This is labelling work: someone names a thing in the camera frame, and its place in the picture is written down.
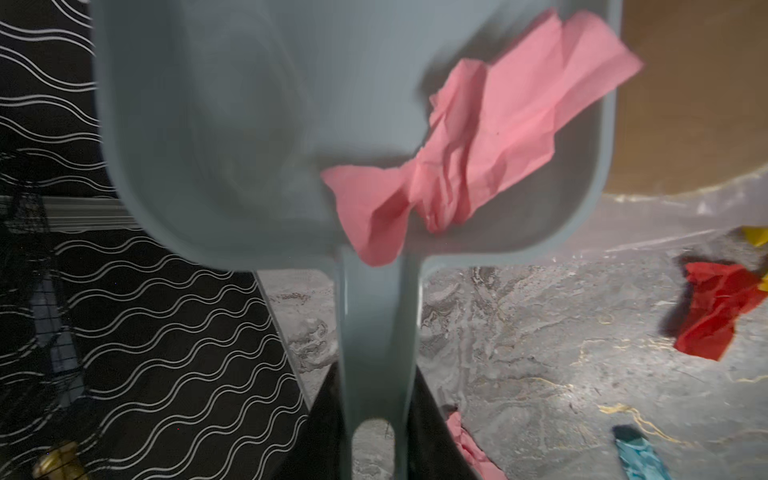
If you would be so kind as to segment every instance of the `dustpan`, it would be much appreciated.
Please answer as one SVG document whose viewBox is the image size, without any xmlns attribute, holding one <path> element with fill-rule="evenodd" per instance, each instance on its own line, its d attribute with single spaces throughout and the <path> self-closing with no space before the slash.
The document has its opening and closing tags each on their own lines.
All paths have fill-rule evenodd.
<svg viewBox="0 0 768 480">
<path fill-rule="evenodd" d="M 392 166 L 427 134 L 427 96 L 461 57 L 491 60 L 546 8 L 618 30 L 620 0 L 134 0 L 91 5 L 104 157 L 141 226 L 226 270 L 336 280 L 346 430 L 384 418 L 405 478 L 420 280 L 526 263 L 591 212 L 611 162 L 614 95 L 556 136 L 553 159 L 460 227 L 411 219 L 394 263 L 362 263 L 319 172 Z"/>
</svg>

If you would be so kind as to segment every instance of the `pink paper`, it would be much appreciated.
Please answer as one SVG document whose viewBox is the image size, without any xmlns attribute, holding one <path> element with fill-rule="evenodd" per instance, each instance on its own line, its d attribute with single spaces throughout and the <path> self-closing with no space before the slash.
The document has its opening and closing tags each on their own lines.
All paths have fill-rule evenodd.
<svg viewBox="0 0 768 480">
<path fill-rule="evenodd" d="M 463 58 L 430 102 L 424 147 L 401 167 L 324 170 L 350 243 L 371 266 L 402 250 L 416 209 L 432 233 L 464 223 L 554 153 L 554 133 L 642 68 L 603 20 L 554 10 L 494 63 Z"/>
<path fill-rule="evenodd" d="M 451 432 L 456 448 L 464 455 L 464 460 L 467 461 L 469 466 L 478 471 L 483 480 L 507 480 L 507 475 L 504 475 L 504 472 L 488 459 L 485 453 L 475 444 L 475 440 L 472 440 L 469 433 L 462 428 L 462 416 L 460 413 L 453 412 L 448 417 L 446 425 Z"/>
</svg>

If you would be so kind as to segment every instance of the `black and white wavy pattern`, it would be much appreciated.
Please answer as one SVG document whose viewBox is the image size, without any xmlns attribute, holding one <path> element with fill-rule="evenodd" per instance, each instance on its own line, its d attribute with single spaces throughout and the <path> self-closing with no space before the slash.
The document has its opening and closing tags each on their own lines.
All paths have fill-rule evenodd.
<svg viewBox="0 0 768 480">
<path fill-rule="evenodd" d="M 79 0 L 0 8 L 0 187 L 35 162 L 44 195 L 116 197 L 101 159 L 90 33 Z"/>
<path fill-rule="evenodd" d="M 87 386 L 66 434 L 91 478 L 269 478 L 307 410 L 254 276 L 204 269 L 141 231 L 54 236 Z M 13 335 L 1 384 L 42 375 L 26 362 L 40 350 L 30 317 L 0 306 Z M 27 478 L 60 413 L 0 431 L 0 478 Z"/>
</svg>

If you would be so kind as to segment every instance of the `gray marble tile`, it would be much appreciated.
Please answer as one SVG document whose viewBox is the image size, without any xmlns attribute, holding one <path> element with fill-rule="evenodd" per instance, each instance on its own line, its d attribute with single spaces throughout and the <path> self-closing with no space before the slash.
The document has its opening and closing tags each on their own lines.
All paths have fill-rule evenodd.
<svg viewBox="0 0 768 480">
<path fill-rule="evenodd" d="M 679 353 L 664 325 L 686 303 L 685 259 L 759 270 L 767 253 L 732 234 L 624 262 L 439 271 L 424 285 L 418 363 L 511 480 L 623 478 L 620 424 L 645 429 L 676 480 L 765 478 L 768 305 L 742 317 L 721 362 Z M 333 283 L 260 276 L 313 397 L 338 351 Z M 360 478 L 387 478 L 373 452 L 391 439 L 381 426 L 364 438 Z"/>
</svg>

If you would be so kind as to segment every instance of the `crumpled red tissue paper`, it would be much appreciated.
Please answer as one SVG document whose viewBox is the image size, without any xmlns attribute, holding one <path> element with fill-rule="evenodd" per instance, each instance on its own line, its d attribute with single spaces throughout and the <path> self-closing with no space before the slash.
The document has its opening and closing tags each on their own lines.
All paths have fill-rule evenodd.
<svg viewBox="0 0 768 480">
<path fill-rule="evenodd" d="M 641 68 L 590 12 L 562 23 L 548 10 L 492 64 L 463 58 L 429 99 L 429 138 L 413 159 L 321 172 L 349 242 L 363 262 L 382 266 L 399 255 L 412 209 L 431 233 L 464 223 L 546 164 L 554 133 Z"/>
<path fill-rule="evenodd" d="M 462 414 L 453 412 L 446 421 L 451 432 L 456 448 L 464 456 L 469 466 L 473 467 L 482 477 L 482 480 L 507 480 L 507 475 L 497 467 L 494 462 L 475 444 L 475 440 L 462 427 Z"/>
<path fill-rule="evenodd" d="M 741 265 L 695 262 L 685 268 L 694 297 L 674 347 L 720 360 L 733 340 L 739 315 L 760 305 L 768 292 L 758 289 L 762 279 Z"/>
</svg>

